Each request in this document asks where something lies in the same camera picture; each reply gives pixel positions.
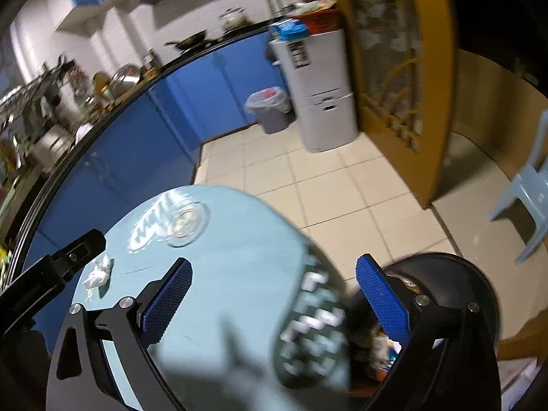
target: black round pan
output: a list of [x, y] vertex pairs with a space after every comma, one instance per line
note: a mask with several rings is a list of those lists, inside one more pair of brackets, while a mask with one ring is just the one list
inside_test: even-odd
[[202, 41], [204, 41], [206, 39], [206, 33], [207, 31], [203, 30], [201, 32], [198, 32], [197, 34], [191, 35], [183, 41], [168, 41], [164, 43], [164, 45], [173, 46], [180, 51], [186, 51], [188, 48], [199, 45]]

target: white appliance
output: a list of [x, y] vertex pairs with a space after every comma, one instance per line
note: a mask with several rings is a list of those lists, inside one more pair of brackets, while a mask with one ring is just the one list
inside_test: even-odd
[[273, 40], [270, 45], [287, 78], [306, 149], [317, 153], [356, 139], [342, 30], [301, 40]]

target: tiled floor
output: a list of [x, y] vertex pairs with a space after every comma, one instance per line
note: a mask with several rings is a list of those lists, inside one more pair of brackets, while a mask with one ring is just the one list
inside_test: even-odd
[[514, 260], [524, 247], [520, 232], [528, 239], [532, 230], [525, 229], [532, 220], [520, 203], [496, 221], [487, 220], [510, 181], [472, 142], [451, 134], [444, 166], [434, 207], [462, 256], [478, 266], [495, 288], [502, 315], [501, 338], [513, 336], [548, 307], [546, 247], [541, 245], [516, 266]]
[[309, 153], [296, 123], [272, 135], [254, 125], [206, 144], [196, 183], [237, 188], [270, 204], [319, 244], [349, 286], [366, 252], [382, 266], [423, 250], [453, 252], [432, 211], [421, 209], [364, 134]]

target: blue gripper pad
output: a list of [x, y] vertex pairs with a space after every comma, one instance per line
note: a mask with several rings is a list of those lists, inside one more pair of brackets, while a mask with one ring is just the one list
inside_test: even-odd
[[158, 343], [192, 284], [192, 265], [184, 261], [163, 283], [141, 315], [141, 344]]
[[371, 255], [358, 258], [356, 280], [388, 338], [405, 345], [411, 336], [409, 315]]

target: gray trash can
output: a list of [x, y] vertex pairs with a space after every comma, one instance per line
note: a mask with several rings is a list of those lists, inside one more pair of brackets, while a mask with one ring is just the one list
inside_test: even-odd
[[254, 92], [246, 101], [246, 110], [254, 114], [267, 134], [277, 133], [289, 126], [291, 104], [279, 86]]

